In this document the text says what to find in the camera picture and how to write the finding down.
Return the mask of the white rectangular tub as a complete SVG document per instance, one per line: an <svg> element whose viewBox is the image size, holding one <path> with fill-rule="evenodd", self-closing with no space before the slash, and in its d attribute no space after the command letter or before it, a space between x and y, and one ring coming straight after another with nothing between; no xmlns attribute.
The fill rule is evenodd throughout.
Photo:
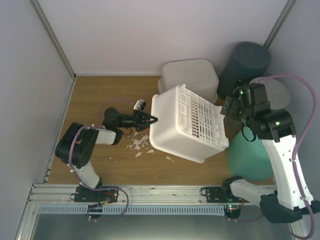
<svg viewBox="0 0 320 240"><path fill-rule="evenodd" d="M177 85L152 97L149 142L153 148L202 164L229 147L222 107Z"/></svg>

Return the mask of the translucent white wash basin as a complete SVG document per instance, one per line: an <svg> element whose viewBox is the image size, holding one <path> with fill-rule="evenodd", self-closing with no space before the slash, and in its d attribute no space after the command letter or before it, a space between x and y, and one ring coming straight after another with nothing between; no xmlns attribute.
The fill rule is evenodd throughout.
<svg viewBox="0 0 320 240"><path fill-rule="evenodd" d="M219 78L209 60L201 58L166 63L157 84L159 93L182 84L210 103L217 102Z"/></svg>

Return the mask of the dark grey round bin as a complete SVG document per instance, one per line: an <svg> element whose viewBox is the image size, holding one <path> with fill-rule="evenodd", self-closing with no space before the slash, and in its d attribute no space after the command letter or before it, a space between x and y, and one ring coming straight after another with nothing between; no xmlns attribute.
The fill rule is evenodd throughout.
<svg viewBox="0 0 320 240"><path fill-rule="evenodd" d="M220 75L218 96L223 100L227 96L238 98L238 88L262 77L271 60L270 52L262 45L249 41L238 43Z"/></svg>

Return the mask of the silver wire mesh bin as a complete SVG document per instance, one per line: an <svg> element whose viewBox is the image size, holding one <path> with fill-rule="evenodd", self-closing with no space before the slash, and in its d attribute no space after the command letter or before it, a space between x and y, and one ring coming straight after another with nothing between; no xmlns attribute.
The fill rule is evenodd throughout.
<svg viewBox="0 0 320 240"><path fill-rule="evenodd" d="M265 86L267 98L270 101L270 107L272 110L284 109L291 101L289 90L279 80L274 78L268 78L265 80L265 77L257 77L251 80L249 83L263 84ZM226 116L224 118L224 123L234 136L241 131L242 123L240 121Z"/></svg>

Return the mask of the green plastic bin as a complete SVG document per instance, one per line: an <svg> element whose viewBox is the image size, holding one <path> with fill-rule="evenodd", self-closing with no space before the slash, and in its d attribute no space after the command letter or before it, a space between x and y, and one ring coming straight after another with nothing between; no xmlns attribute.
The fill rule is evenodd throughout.
<svg viewBox="0 0 320 240"><path fill-rule="evenodd" d="M234 176L247 181L264 181L273 176L273 169L268 153L260 139L254 138L252 131L245 127L229 143L227 164Z"/></svg>

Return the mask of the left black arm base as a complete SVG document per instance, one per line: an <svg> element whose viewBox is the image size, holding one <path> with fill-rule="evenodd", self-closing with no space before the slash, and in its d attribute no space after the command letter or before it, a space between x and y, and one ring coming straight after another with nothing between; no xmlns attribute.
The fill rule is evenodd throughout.
<svg viewBox="0 0 320 240"><path fill-rule="evenodd" d="M76 203L110 204L118 201L118 193L117 189L94 191L79 185L69 198Z"/></svg>

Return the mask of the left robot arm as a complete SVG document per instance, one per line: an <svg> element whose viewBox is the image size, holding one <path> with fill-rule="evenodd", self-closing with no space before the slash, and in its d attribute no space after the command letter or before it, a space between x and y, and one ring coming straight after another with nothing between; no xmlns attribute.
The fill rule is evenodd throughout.
<svg viewBox="0 0 320 240"><path fill-rule="evenodd" d="M101 179L96 174L91 157L96 145L117 145L123 138L121 130L135 128L141 132L156 123L158 118L134 109L133 114L122 114L116 108L104 111L102 127L73 122L55 148L55 156L77 176L80 185L87 188L86 197L98 202L103 197Z"/></svg>

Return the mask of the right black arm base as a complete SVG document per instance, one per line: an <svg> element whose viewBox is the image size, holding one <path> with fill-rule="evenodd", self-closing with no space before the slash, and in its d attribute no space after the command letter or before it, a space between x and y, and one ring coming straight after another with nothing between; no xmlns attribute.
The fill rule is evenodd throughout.
<svg viewBox="0 0 320 240"><path fill-rule="evenodd" d="M205 186L199 189L200 195L206 198L207 203L242 204L248 203L242 198L226 197L221 186Z"/></svg>

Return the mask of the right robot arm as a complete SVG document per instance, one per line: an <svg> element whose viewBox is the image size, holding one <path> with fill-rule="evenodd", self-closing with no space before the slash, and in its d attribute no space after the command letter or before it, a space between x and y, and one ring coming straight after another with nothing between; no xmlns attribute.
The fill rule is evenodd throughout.
<svg viewBox="0 0 320 240"><path fill-rule="evenodd" d="M276 190L254 185L240 176L223 181L221 196L228 203L237 198L259 207L274 224L291 224L303 215L313 217L320 202L309 192L297 155L296 129L285 109L271 109L263 84L243 85L239 98L227 96L221 112L248 127L254 139L260 139L270 159Z"/></svg>

